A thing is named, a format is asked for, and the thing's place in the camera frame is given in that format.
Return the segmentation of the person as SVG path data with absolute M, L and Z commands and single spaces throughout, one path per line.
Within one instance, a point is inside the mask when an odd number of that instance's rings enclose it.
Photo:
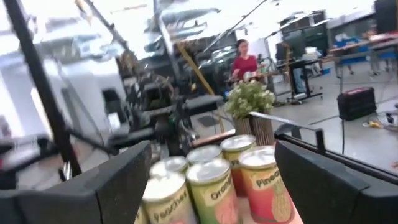
M 246 72 L 257 71 L 256 57 L 248 54 L 248 46 L 248 41 L 245 39 L 239 39 L 236 43 L 238 56 L 232 66 L 232 77 L 235 80 L 243 80 Z
M 293 75 L 294 75 L 294 83 L 295 83 L 295 93 L 296 94 L 305 93 L 306 89 L 305 89 L 305 85 L 302 80 L 302 75 L 303 75 L 302 69 L 301 68 L 293 69 Z

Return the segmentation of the green oranges label tin can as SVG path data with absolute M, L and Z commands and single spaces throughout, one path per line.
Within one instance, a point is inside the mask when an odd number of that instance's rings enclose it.
M 200 224 L 243 224 L 228 161 L 194 164 L 186 177 Z

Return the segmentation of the black table edge rail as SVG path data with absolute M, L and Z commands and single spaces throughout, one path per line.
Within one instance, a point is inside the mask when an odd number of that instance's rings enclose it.
M 362 161 L 359 161 L 356 159 L 352 159 L 350 157 L 347 157 L 344 154 L 337 154 L 335 152 L 328 151 L 325 147 L 324 131 L 322 128 L 312 128 L 308 125 L 304 126 L 304 125 L 298 124 L 298 123 L 288 120 L 288 119 L 279 118 L 276 116 L 271 116 L 268 114 L 252 111 L 249 113 L 249 123 L 250 123 L 250 127 L 252 130 L 254 128 L 254 123 L 253 123 L 254 117 L 278 121 L 278 122 L 282 123 L 284 126 L 291 128 L 291 130 L 292 130 L 291 136 L 286 135 L 283 132 L 278 133 L 276 131 L 274 133 L 274 137 L 277 140 L 286 141 L 293 145 L 300 146 L 306 150 L 309 150 L 316 154 L 325 156 L 331 160 L 340 162 L 340 163 L 344 164 L 346 167 L 349 167 L 358 172 L 362 172 L 366 175 L 373 176 L 373 177 L 383 180 L 385 182 L 389 182 L 391 184 L 398 185 L 398 176 L 394 175 L 391 172 L 379 169 L 379 168 L 374 167 L 365 162 L 362 162 Z M 301 137 L 299 137 L 300 129 L 307 129 L 307 130 L 313 131 L 315 133 L 316 145 L 313 145 L 313 144 L 310 144 L 308 142 L 301 140 Z

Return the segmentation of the potted plant ribbed brown pot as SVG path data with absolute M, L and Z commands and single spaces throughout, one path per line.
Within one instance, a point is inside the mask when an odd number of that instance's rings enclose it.
M 258 146 L 274 144 L 274 130 L 269 119 L 250 115 L 251 112 L 269 115 L 275 102 L 273 92 L 256 80 L 240 81 L 228 93 L 226 110 L 231 114 L 237 135 L 256 137 Z

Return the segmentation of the yellow can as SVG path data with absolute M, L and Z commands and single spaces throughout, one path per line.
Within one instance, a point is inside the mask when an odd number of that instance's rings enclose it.
M 231 176 L 238 197 L 246 197 L 241 166 L 239 164 L 239 155 L 254 146 L 256 146 L 256 138 L 253 135 L 247 134 L 230 137 L 220 144 L 223 157 L 230 163 Z

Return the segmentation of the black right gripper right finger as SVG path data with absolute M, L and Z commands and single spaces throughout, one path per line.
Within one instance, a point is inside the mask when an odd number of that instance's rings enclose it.
M 398 224 L 398 185 L 285 141 L 275 159 L 304 224 Z

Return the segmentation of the peaches label tin can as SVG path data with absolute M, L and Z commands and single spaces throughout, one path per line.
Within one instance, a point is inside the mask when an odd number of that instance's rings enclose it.
M 186 176 L 188 162 L 183 156 L 170 156 L 154 163 L 150 168 L 149 175 L 151 178 L 165 176 L 168 173 L 179 173 L 183 177 Z
M 150 178 L 142 202 L 151 224 L 198 224 L 185 176 L 180 173 Z

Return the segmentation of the wooden blue workbench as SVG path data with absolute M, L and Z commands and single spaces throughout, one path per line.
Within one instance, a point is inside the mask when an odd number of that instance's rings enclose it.
M 364 57 L 369 62 L 370 76 L 380 74 L 380 60 L 390 60 L 389 65 L 398 70 L 398 32 L 369 35 L 366 40 L 348 43 L 330 50 L 336 76 L 343 79 L 344 67 L 352 65 L 352 59 Z

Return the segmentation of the black floor crate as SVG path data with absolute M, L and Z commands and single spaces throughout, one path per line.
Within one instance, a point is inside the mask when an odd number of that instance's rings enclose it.
M 340 119 L 352 121 L 377 110 L 373 87 L 361 87 L 340 93 L 337 97 Z

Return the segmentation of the yellow slanted pole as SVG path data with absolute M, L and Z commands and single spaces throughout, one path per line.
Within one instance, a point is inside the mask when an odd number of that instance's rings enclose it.
M 198 68 L 198 65 L 197 65 L 197 62 L 196 62 L 195 53 L 192 52 L 190 49 L 186 49 L 185 46 L 182 43 L 180 43 L 180 42 L 177 42 L 176 46 L 179 49 L 179 51 L 182 54 L 182 56 L 184 57 L 184 59 L 188 62 L 189 66 L 193 69 L 193 71 L 195 72 L 195 75 L 197 76 L 197 78 L 199 79 L 201 84 L 205 87 L 206 91 L 210 95 L 215 96 L 215 93 L 214 93 L 212 87 L 207 82 L 207 80 L 203 76 L 202 72 Z

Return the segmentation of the black desk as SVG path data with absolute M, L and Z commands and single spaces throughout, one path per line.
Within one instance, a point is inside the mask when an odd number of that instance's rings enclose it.
M 289 74 L 289 84 L 290 84 L 290 91 L 283 92 L 283 94 L 290 93 L 290 96 L 286 98 L 287 102 L 293 105 L 301 105 L 303 100 L 307 100 L 313 97 L 319 96 L 321 99 L 323 98 L 323 87 L 321 86 L 319 90 L 314 89 L 311 87 L 308 81 L 308 75 L 305 67 L 307 65 L 312 65 L 317 63 L 318 60 L 295 60 L 295 61 L 285 61 L 284 63 L 279 62 L 277 64 L 277 69 L 280 72 L 287 72 Z M 305 85 L 305 93 L 297 93 L 297 88 L 295 86 L 295 78 L 293 74 L 294 69 L 301 69 L 302 71 L 302 82 Z

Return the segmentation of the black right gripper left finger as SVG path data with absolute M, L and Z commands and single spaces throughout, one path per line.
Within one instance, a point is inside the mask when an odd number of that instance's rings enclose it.
M 133 224 L 149 178 L 142 141 L 45 190 L 0 191 L 0 224 Z

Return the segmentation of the red pineapple label tin can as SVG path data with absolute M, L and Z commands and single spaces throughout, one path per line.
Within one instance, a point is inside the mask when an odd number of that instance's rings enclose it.
M 258 224 L 288 224 L 295 213 L 274 153 L 274 146 L 256 146 L 239 155 L 251 216 Z

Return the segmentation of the black metal rig frame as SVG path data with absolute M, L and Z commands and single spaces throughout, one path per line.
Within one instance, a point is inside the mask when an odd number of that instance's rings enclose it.
M 17 35 L 17 38 L 19 39 L 25 61 L 29 66 L 31 77 L 42 101 L 45 113 L 53 132 L 54 142 L 59 148 L 63 161 L 70 163 L 72 168 L 72 176 L 78 176 L 81 174 L 81 167 L 78 163 L 75 151 L 70 143 L 70 134 L 67 132 L 66 123 L 62 114 L 58 110 L 58 105 L 53 96 L 45 70 L 42 66 L 41 58 L 39 57 L 36 48 L 32 43 L 32 38 L 25 24 L 21 7 L 16 0 L 3 0 L 3 2 L 11 20 L 12 27 Z

